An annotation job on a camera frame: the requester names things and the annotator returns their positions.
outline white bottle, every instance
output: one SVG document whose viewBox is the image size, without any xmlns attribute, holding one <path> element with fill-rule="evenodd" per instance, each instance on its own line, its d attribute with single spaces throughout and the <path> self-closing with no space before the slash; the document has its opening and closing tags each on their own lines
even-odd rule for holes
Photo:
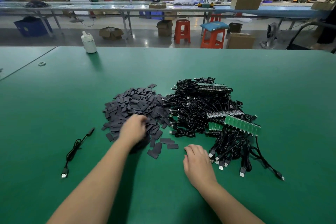
<svg viewBox="0 0 336 224">
<path fill-rule="evenodd" d="M 89 33 L 86 33 L 85 31 L 82 31 L 82 42 L 84 44 L 84 48 L 87 53 L 95 53 L 97 52 L 97 47 L 95 44 L 95 40 L 93 39 L 93 36 Z"/>
</svg>

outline blue bin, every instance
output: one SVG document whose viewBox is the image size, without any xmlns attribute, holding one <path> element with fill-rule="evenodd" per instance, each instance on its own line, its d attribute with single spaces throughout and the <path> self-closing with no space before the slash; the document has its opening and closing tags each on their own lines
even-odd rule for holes
<svg viewBox="0 0 336 224">
<path fill-rule="evenodd" d="M 50 32 L 52 32 L 53 30 L 51 29 L 48 20 L 44 19 L 44 21 L 47 24 Z M 23 18 L 23 20 L 15 21 L 14 24 L 20 31 L 21 35 L 25 37 L 37 37 L 48 34 L 40 18 L 28 16 Z"/>
<path fill-rule="evenodd" d="M 150 19 L 151 18 L 151 12 L 145 12 L 146 14 L 146 19 Z M 139 12 L 139 15 L 145 15 L 144 12 Z"/>
<path fill-rule="evenodd" d="M 152 12 L 152 15 L 163 15 L 163 12 Z M 154 20 L 163 20 L 163 17 L 152 17 Z"/>
</svg>

